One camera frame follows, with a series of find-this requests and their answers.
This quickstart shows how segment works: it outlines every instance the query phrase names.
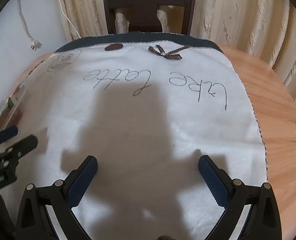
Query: wooden chair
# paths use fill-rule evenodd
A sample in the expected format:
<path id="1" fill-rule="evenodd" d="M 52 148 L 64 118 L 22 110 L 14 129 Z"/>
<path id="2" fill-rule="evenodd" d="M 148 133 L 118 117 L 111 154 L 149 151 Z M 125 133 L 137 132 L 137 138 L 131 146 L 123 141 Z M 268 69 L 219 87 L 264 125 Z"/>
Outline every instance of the wooden chair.
<path id="1" fill-rule="evenodd" d="M 124 7 L 131 7 L 129 32 L 162 32 L 159 5 L 184 6 L 181 34 L 190 34 L 195 0 L 104 0 L 108 33 L 116 33 L 115 9 Z"/>

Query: beige curtain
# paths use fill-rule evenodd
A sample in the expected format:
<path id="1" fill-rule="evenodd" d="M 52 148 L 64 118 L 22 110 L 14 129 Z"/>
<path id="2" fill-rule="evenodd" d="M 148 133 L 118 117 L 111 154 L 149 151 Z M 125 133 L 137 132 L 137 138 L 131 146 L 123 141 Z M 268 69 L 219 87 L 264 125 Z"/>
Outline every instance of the beige curtain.
<path id="1" fill-rule="evenodd" d="M 61 0 L 82 37 L 107 34 L 103 0 Z M 125 33 L 127 10 L 116 12 L 117 33 Z M 78 39 L 62 16 L 66 37 Z M 164 32 L 180 33 L 183 8 L 161 6 Z M 191 36 L 253 54 L 280 76 L 296 102 L 296 10 L 289 0 L 196 0 Z"/>

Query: screw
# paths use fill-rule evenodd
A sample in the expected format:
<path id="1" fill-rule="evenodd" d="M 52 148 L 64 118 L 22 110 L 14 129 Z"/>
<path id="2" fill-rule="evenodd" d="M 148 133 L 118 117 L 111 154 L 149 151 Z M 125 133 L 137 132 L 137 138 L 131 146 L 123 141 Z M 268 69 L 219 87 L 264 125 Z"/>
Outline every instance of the screw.
<path id="1" fill-rule="evenodd" d="M 63 185 L 63 181 L 61 179 L 55 181 L 55 186 L 59 187 L 61 185 Z"/>
<path id="2" fill-rule="evenodd" d="M 28 184 L 27 187 L 26 187 L 26 189 L 27 190 L 31 190 L 33 187 L 34 187 L 33 184 Z"/>
<path id="3" fill-rule="evenodd" d="M 263 186 L 266 188 L 266 189 L 270 189 L 271 188 L 271 185 L 269 183 L 264 183 Z"/>
<path id="4" fill-rule="evenodd" d="M 233 184 L 235 184 L 236 186 L 240 186 L 242 184 L 242 182 L 239 179 L 234 179 Z"/>

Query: ribbon bow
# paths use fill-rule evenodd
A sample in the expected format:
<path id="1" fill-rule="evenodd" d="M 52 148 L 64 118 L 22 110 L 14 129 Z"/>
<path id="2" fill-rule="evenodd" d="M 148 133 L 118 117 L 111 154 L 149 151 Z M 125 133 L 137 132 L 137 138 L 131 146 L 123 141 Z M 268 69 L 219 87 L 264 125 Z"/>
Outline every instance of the ribbon bow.
<path id="1" fill-rule="evenodd" d="M 174 55 L 171 55 L 171 54 L 176 53 L 176 52 L 178 52 L 180 50 L 183 50 L 183 49 L 187 49 L 190 46 L 186 45 L 186 46 L 183 46 L 183 47 L 181 47 L 179 49 L 172 50 L 172 51 L 170 51 L 168 53 L 165 53 L 164 50 L 163 50 L 163 48 L 160 45 L 156 45 L 156 47 L 159 49 L 160 52 L 156 51 L 151 46 L 149 47 L 148 50 L 151 51 L 151 52 L 153 52 L 153 53 L 155 53 L 155 54 L 157 54 L 157 55 L 159 55 L 159 56 L 163 56 L 163 57 L 165 57 L 167 59 L 176 59 L 176 60 L 179 60 L 179 59 L 182 59 L 182 57 L 180 56 L 180 54 L 174 54 Z"/>

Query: stitched edge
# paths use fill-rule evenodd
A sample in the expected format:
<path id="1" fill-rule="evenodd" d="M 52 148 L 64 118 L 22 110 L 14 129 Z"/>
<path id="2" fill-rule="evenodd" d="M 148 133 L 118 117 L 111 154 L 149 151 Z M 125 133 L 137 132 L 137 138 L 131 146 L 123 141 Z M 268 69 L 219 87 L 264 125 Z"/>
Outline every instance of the stitched edge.
<path id="1" fill-rule="evenodd" d="M 233 66 L 232 62 L 230 61 L 231 65 L 232 65 L 232 68 L 233 70 L 235 71 L 235 67 Z M 239 77 L 238 75 L 238 78 L 240 79 L 246 93 L 247 93 L 247 89 L 246 87 L 244 86 L 241 78 Z M 256 117 L 256 114 L 255 114 L 255 111 L 254 111 L 254 108 L 253 108 L 253 105 L 252 105 L 252 102 L 251 102 L 251 99 L 249 98 L 249 101 L 250 101 L 250 104 L 251 104 L 251 107 L 252 107 L 252 111 L 253 111 L 253 114 L 254 114 L 254 117 L 255 117 L 255 120 L 256 120 L 256 123 L 258 124 L 258 128 L 259 128 L 259 132 L 260 132 L 260 136 L 261 136 L 261 140 L 262 140 L 262 143 L 263 143 L 263 146 L 264 146 L 264 152 L 265 152 L 265 172 L 266 172 L 266 177 L 267 177 L 267 182 L 269 182 L 269 177 L 268 177 L 268 160 L 267 160 L 267 148 L 265 146 L 265 143 L 264 143 L 264 140 L 263 140 L 263 136 L 262 136 L 262 132 L 261 132 L 261 128 L 260 128 L 260 125 L 259 125 L 259 122 L 258 122 L 258 119 Z"/>
<path id="2" fill-rule="evenodd" d="M 182 46 L 189 45 L 194 48 L 210 48 L 215 49 L 222 54 L 223 51 L 212 41 L 193 38 L 191 36 L 174 34 L 174 33 L 124 33 L 124 34 L 110 34 L 106 36 L 89 36 L 84 37 L 70 43 L 65 44 L 55 51 L 55 53 L 66 52 L 69 50 L 88 48 L 95 45 L 111 44 L 111 43 L 152 43 L 158 41 L 171 41 Z"/>

